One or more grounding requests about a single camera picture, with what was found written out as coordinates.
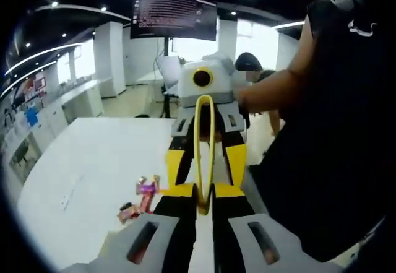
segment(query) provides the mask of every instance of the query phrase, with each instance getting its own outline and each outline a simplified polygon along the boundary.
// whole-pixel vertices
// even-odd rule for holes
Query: white pillar
[[[218,51],[224,53],[235,62],[237,22],[220,19],[218,33]]]
[[[95,78],[106,80],[101,84],[102,97],[115,97],[125,90],[123,64],[123,25],[108,22],[95,30]]]
[[[69,68],[70,68],[70,77],[71,81],[75,82],[77,77],[75,75],[75,58],[74,58],[74,50],[69,52]]]

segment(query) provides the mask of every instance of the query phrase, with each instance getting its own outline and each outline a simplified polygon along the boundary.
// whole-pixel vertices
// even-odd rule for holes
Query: window
[[[178,55],[186,61],[198,61],[205,55],[214,54],[218,51],[218,29],[219,19],[217,19],[216,23],[216,41],[174,38],[170,55]]]
[[[236,58],[250,52],[264,69],[277,67],[279,33],[262,24],[239,20],[237,24]]]
[[[56,63],[56,68],[58,69],[58,80],[59,84],[71,80],[70,74],[70,64],[69,64],[69,53],[61,56]]]
[[[93,39],[86,41],[74,50],[75,76],[81,78],[95,73]]]

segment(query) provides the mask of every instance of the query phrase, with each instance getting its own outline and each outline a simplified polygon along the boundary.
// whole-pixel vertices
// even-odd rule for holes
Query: yellow leg panel
[[[168,165],[168,188],[176,185],[181,159],[184,150],[168,150],[166,154],[166,164]]]
[[[227,147],[226,152],[234,186],[241,188],[246,164],[246,145]]]
[[[245,194],[238,187],[226,183],[215,183],[216,197],[244,197]]]
[[[168,197],[192,197],[192,190],[195,183],[183,183],[172,186],[169,190],[164,191],[163,195]]]

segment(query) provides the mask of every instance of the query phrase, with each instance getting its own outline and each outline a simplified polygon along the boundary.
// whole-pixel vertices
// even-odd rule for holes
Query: person
[[[237,71],[246,72],[246,78],[257,83],[272,75],[275,71],[263,70],[259,60],[251,53],[244,52],[238,56],[235,61],[235,69]],[[268,111],[272,135],[277,136],[280,131],[280,116],[278,110]]]
[[[293,106],[245,176],[318,261],[358,243],[392,210],[392,130],[373,131],[392,109],[387,23],[371,1],[312,3],[290,65],[237,94],[251,113]]]

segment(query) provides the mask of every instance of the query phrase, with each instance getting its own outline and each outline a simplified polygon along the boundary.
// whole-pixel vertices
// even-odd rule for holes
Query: yellow ring
[[[202,190],[202,175],[200,170],[200,113],[202,105],[210,106],[210,141],[209,141],[209,179],[207,182],[206,192]],[[197,180],[198,180],[198,212],[207,215],[209,212],[209,195],[210,187],[213,183],[213,164],[215,161],[215,104],[210,95],[202,95],[196,102],[196,113],[194,117],[194,159],[196,161]]]
[[[209,81],[209,83],[208,83],[207,85],[205,85],[205,86],[199,86],[199,85],[197,85],[197,84],[194,82],[194,75],[197,74],[197,72],[199,72],[199,71],[204,71],[204,72],[208,73],[209,76],[210,76],[210,81]],[[204,88],[208,87],[210,84],[212,84],[212,82],[213,82],[213,73],[211,72],[210,69],[207,69],[206,67],[199,67],[198,69],[195,70],[194,73],[192,73],[191,78],[192,78],[192,83],[193,83],[194,85],[198,86],[200,89],[204,89]]]

